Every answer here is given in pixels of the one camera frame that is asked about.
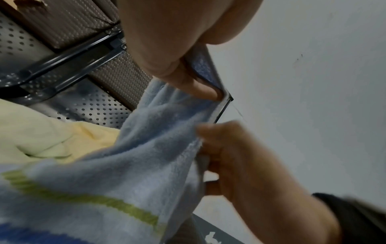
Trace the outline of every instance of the yellow fabric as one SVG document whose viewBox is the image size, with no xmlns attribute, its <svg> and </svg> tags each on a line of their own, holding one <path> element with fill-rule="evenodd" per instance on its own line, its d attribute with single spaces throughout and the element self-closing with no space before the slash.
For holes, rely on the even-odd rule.
<svg viewBox="0 0 386 244">
<path fill-rule="evenodd" d="M 28 163 L 44 158 L 70 163 L 112 146 L 118 133 L 117 129 L 87 122 L 65 123 L 0 99 L 0 163 Z"/>
</svg>

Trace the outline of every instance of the terry cloth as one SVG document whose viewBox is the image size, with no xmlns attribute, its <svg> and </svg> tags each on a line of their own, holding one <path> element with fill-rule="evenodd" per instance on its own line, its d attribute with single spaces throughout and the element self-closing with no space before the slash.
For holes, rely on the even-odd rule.
<svg viewBox="0 0 386 244">
<path fill-rule="evenodd" d="M 214 73 L 202 77 L 221 86 Z M 200 100 L 154 79 L 113 147 L 72 164 L 0 165 L 0 241 L 168 240 L 204 195 L 195 126 L 214 122 L 227 98 Z"/>
<path fill-rule="evenodd" d="M 118 129 L 87 122 L 65 123 L 0 99 L 0 164 L 54 158 L 70 163 L 112 146 Z"/>
</svg>

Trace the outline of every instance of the hand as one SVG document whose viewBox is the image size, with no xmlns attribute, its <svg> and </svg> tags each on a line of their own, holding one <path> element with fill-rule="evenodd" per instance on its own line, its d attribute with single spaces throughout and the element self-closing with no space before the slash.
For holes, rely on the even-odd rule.
<svg viewBox="0 0 386 244">
<path fill-rule="evenodd" d="M 309 195 L 278 158 L 239 123 L 202 124 L 202 154 L 219 180 L 207 182 L 207 195 L 224 195 L 250 230 L 265 244 L 340 243 L 331 210 Z"/>
<path fill-rule="evenodd" d="M 196 43 L 220 44 L 244 29 L 263 0 L 118 0 L 128 52 L 146 72 L 195 97 L 222 93 L 180 60 Z"/>
</svg>

